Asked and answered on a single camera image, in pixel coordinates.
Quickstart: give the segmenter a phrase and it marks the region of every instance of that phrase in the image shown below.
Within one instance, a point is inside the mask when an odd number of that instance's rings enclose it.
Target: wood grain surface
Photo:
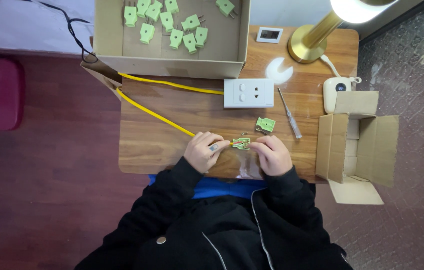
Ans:
[[[288,37],[296,27],[285,27],[279,44],[256,42],[259,26],[251,25],[247,62],[240,78],[264,78],[267,65],[283,57],[279,71],[293,67],[293,76],[279,86],[286,103],[302,132],[295,139],[288,122],[280,95],[275,89],[274,107],[224,109],[223,96],[203,94],[173,88],[158,83],[142,83],[124,79],[123,91],[142,106],[162,115],[185,129],[197,133],[210,131],[226,140],[251,138],[261,133],[254,130],[258,117],[277,121],[272,135],[280,138],[290,151],[300,177],[311,183],[321,179],[315,176],[318,117],[324,115],[323,82],[332,77],[328,65],[318,60],[311,64],[295,62],[287,51]],[[354,30],[337,29],[328,38],[326,55],[342,76],[356,76],[358,34]],[[221,90],[222,80],[153,77],[174,83]],[[119,167],[125,173],[156,174],[174,165],[183,155],[190,136],[155,117],[122,101],[120,121]],[[234,147],[224,150],[208,176],[223,178],[262,179],[256,153]]]

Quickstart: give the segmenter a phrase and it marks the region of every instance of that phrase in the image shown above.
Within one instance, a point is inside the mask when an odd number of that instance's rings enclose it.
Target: screwdriver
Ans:
[[[302,138],[302,134],[300,133],[299,127],[297,126],[297,122],[293,118],[292,113],[287,107],[287,104],[285,104],[285,100],[283,99],[283,95],[282,95],[282,92],[280,91],[280,88],[277,87],[277,89],[279,90],[280,96],[282,97],[283,106],[285,106],[285,109],[287,110],[287,116],[289,117],[289,122],[290,122],[290,125],[292,126],[293,132],[295,133],[295,137],[297,139],[300,139]]]

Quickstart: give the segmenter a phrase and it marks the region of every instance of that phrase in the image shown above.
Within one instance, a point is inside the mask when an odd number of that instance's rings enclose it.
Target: desk lamp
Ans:
[[[330,0],[332,11],[315,26],[303,25],[289,39],[289,53],[299,63],[311,63],[323,55],[327,37],[342,22],[361,24],[369,21],[398,0]]]

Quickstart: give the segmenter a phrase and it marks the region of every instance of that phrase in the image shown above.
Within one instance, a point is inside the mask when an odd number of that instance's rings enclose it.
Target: open cardboard box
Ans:
[[[383,204],[372,183],[393,186],[399,116],[375,115],[377,91],[338,92],[335,112],[319,117],[315,174],[337,203]]]
[[[95,0],[93,50],[104,64],[118,72],[135,75],[239,77],[247,55],[250,0],[230,0],[239,13],[235,19],[222,15],[215,0],[177,0],[180,11],[173,14],[174,26],[197,14],[203,15],[202,26],[209,29],[205,46],[197,48],[194,54],[189,54],[183,43],[178,50],[169,46],[170,33],[166,33],[160,19],[153,24],[155,34],[150,43],[140,42],[140,28],[145,18],[139,17],[134,28],[123,22],[124,4],[133,5],[134,1]],[[163,4],[164,0],[154,1]]]

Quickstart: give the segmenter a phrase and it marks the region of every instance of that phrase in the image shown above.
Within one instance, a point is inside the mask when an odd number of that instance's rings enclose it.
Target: light green electrical plug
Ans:
[[[152,3],[152,0],[138,0],[137,16],[139,16],[141,18],[145,18],[145,12],[149,8],[150,3]]]
[[[182,27],[184,28],[184,31],[187,31],[187,30],[194,31],[197,27],[199,27],[200,23],[205,21],[205,20],[203,21],[198,20],[199,18],[202,18],[202,16],[197,17],[197,14],[194,14],[190,17],[187,17],[185,21],[182,22]]]
[[[235,7],[229,0],[217,0],[215,1],[215,5],[219,7],[220,13],[222,13],[225,17],[228,17]]]
[[[154,32],[155,27],[153,25],[142,23],[142,28],[140,29],[140,41],[142,43],[149,44],[150,40],[153,38]]]
[[[179,12],[179,5],[177,5],[177,0],[164,0],[164,2],[167,11],[170,11],[172,14]]]
[[[160,20],[162,21],[162,26],[165,28],[167,33],[173,30],[173,18],[172,13],[170,11],[162,12],[160,14]]]
[[[137,7],[125,7],[124,9],[125,25],[133,28],[137,21]]]
[[[196,46],[199,48],[203,48],[205,42],[207,42],[207,33],[209,32],[209,29],[197,27],[197,30],[195,31],[195,39],[197,40]]]
[[[170,33],[170,46],[178,50],[180,44],[182,44],[183,36],[184,36],[184,32],[182,32],[181,30],[172,29],[172,33]]]
[[[184,40],[184,45],[187,47],[189,54],[193,54],[197,52],[197,48],[195,48],[195,37],[194,34],[186,34],[182,37]]]
[[[147,11],[145,12],[145,16],[149,17],[150,19],[152,19],[156,23],[157,20],[159,19],[160,9],[162,7],[163,7],[162,3],[155,0],[155,2],[153,4],[151,4],[149,6],[149,9],[147,9]]]

